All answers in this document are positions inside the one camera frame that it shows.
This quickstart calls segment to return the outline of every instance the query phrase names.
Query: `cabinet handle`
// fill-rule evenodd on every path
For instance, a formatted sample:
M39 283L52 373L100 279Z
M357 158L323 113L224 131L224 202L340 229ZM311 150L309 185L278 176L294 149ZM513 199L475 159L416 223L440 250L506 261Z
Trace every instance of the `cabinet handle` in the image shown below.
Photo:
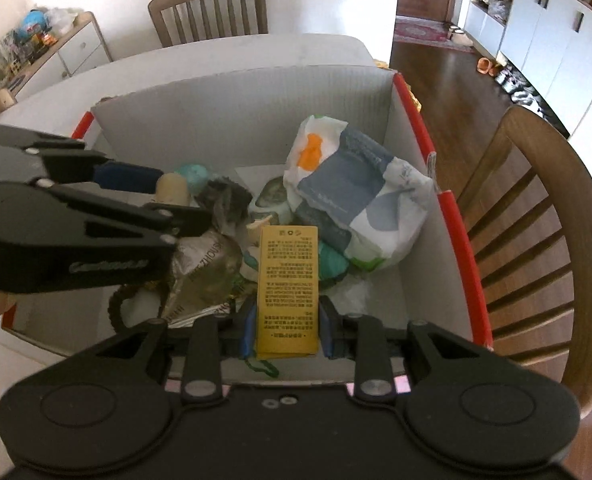
M576 19L576 25L574 26L574 32L578 33L580 32L580 27L581 25L583 25L583 18L585 17L585 13L584 12L578 12L578 17Z
M543 0L543 2L540 4L540 6L546 10L547 7L549 6L549 4L550 4L550 0Z

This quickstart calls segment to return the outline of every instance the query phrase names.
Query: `teal object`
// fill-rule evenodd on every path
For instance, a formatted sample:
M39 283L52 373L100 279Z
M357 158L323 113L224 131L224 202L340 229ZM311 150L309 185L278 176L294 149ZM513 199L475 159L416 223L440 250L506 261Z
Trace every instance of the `teal object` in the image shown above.
M185 177L192 196L199 195L212 177L211 172L201 164L185 164L175 170L175 173Z
M324 241L318 241L318 279L323 282L336 278L349 269L349 261Z

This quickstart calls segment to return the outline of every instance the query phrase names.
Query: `white table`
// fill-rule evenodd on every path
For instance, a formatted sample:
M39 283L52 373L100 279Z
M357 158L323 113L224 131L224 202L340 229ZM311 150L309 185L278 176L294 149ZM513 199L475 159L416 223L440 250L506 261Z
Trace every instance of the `white table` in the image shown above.
M172 46L74 76L14 105L0 124L71 136L102 97L135 92L189 77L250 68L305 65L372 66L361 41L330 34L242 36ZM0 330L0 396L12 384L61 356ZM0 475L12 466L0 440Z
M0 124L70 137L82 115L103 97L250 68L330 64L372 66L373 59L361 41L333 34L262 34L181 44L53 85L3 112Z

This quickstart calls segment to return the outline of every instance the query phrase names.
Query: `white drawer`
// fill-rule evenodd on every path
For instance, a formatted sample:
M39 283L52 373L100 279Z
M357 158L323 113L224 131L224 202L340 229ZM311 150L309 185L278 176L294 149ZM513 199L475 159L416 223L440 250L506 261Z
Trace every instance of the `white drawer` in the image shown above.
M89 23L71 40L67 41L58 50L58 54L60 54L69 73L73 74L99 45L100 37L95 27L93 27L93 23Z
M92 55L82 62L82 65L78 67L78 70L74 72L74 75L87 72L87 70L92 70L97 66L107 64L108 62L109 56L107 56L107 53L105 52L102 45L98 46L96 47L96 50L92 52Z

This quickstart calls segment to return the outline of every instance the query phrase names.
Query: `wooden floor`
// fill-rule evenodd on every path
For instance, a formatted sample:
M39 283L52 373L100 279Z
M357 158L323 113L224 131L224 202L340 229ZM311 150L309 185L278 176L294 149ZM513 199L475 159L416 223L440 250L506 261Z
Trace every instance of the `wooden floor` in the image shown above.
M437 177L442 189L451 189L456 196L465 186L480 156L485 151L498 121L510 106L511 100L492 78L476 72L478 57L452 50L408 43L394 43L391 67L399 70L418 100L422 103L422 116L438 153ZM477 211L466 219L467 227L502 193L524 174L528 165L522 155L512 152L495 180L484 188ZM506 228L545 195L540 182L533 182L523 200L517 201L501 219L500 229ZM560 227L556 212L551 209L527 232L507 248L505 253L484 261L481 271L495 269L521 251L552 234ZM474 252L498 234L483 232L476 239ZM564 240L542 255L524 270L516 272L510 280L487 290L487 301L514 290L525 282L538 278L569 261ZM515 320L512 316L527 316L541 312L573 298L572 278L559 280L547 289L518 304L516 312L498 312L491 317L492 327ZM508 354L568 340L572 315L533 333L510 338L496 345L495 350ZM562 376L566 357L557 358L534 369L556 380ZM565 464L582 480L592 480L592 413L582 421Z

